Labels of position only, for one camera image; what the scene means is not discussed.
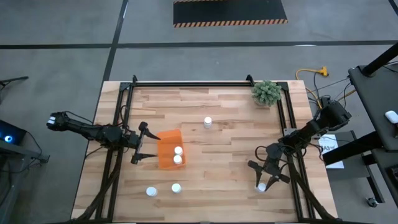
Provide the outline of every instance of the black and yellow striped mat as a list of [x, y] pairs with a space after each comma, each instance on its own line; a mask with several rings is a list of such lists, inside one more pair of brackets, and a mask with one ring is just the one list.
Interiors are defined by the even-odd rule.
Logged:
[[174, 1], [174, 27], [286, 24], [280, 0]]

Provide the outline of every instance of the caster wheel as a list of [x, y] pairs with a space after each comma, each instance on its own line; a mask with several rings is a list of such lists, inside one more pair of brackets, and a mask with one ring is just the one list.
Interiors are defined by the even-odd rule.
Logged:
[[370, 206], [370, 207], [372, 207], [372, 208], [376, 208], [377, 207], [377, 205], [379, 204], [378, 202], [377, 202], [377, 200], [373, 197], [373, 198], [368, 198], [367, 200], [366, 200], [366, 202], [368, 203], [368, 205]]

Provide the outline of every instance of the small white object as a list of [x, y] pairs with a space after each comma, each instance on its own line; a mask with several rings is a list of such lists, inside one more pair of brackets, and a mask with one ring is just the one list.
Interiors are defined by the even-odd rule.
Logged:
[[177, 146], [174, 148], [174, 153], [178, 156], [182, 155], [182, 148], [180, 146]]
[[393, 124], [398, 124], [398, 114], [395, 111], [387, 111], [386, 118]]
[[[319, 145], [322, 146], [322, 155], [338, 148], [336, 136], [334, 134], [324, 134], [319, 140]], [[326, 166], [326, 169], [344, 169], [343, 161], [335, 162]]]
[[181, 192], [181, 185], [180, 184], [173, 184], [172, 185], [172, 191], [176, 194]]
[[205, 128], [210, 128], [211, 127], [211, 117], [206, 117], [205, 118]]
[[182, 157], [179, 156], [179, 155], [174, 156], [174, 163], [175, 163], [176, 165], [181, 164], [181, 163], [182, 163]]
[[260, 183], [257, 187], [256, 187], [256, 190], [258, 191], [258, 192], [265, 192], [266, 191], [266, 188], [267, 188], [267, 185], [265, 184], [265, 183]]
[[154, 187], [147, 188], [147, 195], [150, 197], [155, 197], [157, 195], [157, 190]]

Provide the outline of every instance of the blue light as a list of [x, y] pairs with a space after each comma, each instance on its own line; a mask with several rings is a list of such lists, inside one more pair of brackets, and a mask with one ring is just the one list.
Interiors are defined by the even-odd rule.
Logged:
[[6, 136], [4, 137], [5, 142], [10, 143], [12, 141], [12, 136]]

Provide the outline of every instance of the succulent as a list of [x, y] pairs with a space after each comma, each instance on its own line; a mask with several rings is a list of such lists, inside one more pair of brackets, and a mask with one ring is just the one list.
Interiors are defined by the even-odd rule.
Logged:
[[281, 87], [271, 81], [263, 81], [254, 84], [251, 90], [253, 100], [260, 105], [272, 106], [280, 100]]

